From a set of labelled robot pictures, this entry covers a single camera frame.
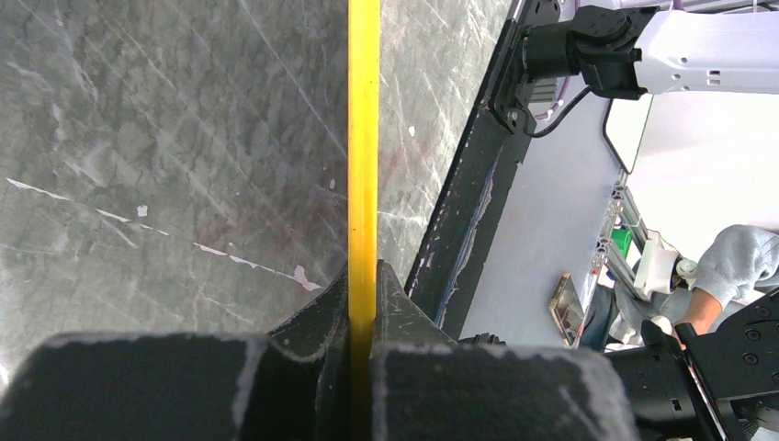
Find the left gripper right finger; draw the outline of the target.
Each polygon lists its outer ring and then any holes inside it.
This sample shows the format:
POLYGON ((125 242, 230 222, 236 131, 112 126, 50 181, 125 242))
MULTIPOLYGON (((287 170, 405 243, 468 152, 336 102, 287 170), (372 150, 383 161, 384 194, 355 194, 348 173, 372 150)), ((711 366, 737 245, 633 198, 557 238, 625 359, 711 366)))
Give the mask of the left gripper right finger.
POLYGON ((456 346, 457 342, 409 298, 391 264, 379 259, 371 344, 371 353, 378 354, 388 345, 456 346))

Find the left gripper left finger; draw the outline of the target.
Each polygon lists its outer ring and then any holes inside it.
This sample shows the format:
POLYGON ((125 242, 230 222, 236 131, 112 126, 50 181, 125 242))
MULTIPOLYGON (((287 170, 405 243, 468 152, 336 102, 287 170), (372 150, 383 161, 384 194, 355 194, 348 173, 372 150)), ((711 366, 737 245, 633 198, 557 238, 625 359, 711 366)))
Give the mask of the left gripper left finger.
POLYGON ((346 315, 348 266, 301 310, 269 333, 267 361, 280 366, 321 364, 328 350, 339 345, 346 315))

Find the yellow-framed whiteboard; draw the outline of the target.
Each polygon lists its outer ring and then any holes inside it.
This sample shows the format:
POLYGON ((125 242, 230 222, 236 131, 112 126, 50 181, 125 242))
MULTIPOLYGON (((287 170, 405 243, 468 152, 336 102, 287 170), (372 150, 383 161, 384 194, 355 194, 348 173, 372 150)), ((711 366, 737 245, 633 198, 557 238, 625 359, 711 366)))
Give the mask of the yellow-framed whiteboard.
POLYGON ((1 4, 1 437, 279 439, 346 247, 344 1, 1 4))

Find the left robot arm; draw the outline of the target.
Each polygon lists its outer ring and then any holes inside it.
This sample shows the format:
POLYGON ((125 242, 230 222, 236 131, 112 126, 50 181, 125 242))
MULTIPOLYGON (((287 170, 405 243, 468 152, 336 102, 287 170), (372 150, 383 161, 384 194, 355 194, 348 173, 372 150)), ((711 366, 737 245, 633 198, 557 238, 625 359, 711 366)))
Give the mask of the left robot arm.
POLYGON ((367 393, 351 398, 346 276, 274 329, 257 370, 255 417, 269 440, 748 440, 778 424, 778 333, 740 312, 720 330, 653 324, 645 344, 589 350, 457 342, 434 322, 452 261, 416 265, 401 288, 378 268, 367 393))

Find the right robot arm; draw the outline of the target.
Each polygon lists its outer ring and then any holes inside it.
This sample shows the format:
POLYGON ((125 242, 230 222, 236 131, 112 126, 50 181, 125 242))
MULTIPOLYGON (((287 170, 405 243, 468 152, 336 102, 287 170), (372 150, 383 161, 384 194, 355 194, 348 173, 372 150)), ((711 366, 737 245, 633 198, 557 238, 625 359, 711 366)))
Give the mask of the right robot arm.
POLYGON ((712 15, 587 5, 568 21, 531 28, 523 46, 530 79, 580 76, 603 98, 778 92, 777 12, 712 15))

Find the operator grey sleeve forearm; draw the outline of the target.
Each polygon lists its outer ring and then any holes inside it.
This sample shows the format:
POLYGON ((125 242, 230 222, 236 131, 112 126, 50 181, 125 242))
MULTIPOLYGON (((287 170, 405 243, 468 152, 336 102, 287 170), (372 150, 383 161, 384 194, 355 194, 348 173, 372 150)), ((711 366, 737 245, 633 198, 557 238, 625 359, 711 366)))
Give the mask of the operator grey sleeve forearm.
POLYGON ((716 237, 698 261, 692 285, 722 306, 777 287, 778 235, 750 225, 729 226, 716 237))

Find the operator hand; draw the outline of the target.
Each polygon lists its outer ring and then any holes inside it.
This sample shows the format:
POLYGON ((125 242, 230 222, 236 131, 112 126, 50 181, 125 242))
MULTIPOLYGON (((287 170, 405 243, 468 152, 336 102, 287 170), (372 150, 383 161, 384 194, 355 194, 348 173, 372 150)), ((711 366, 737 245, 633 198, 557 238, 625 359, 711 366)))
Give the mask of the operator hand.
POLYGON ((708 334, 727 306, 728 301, 720 301, 711 293, 695 288, 685 313, 673 325, 673 334, 677 335, 675 328, 682 324, 691 325, 697 334, 708 334))

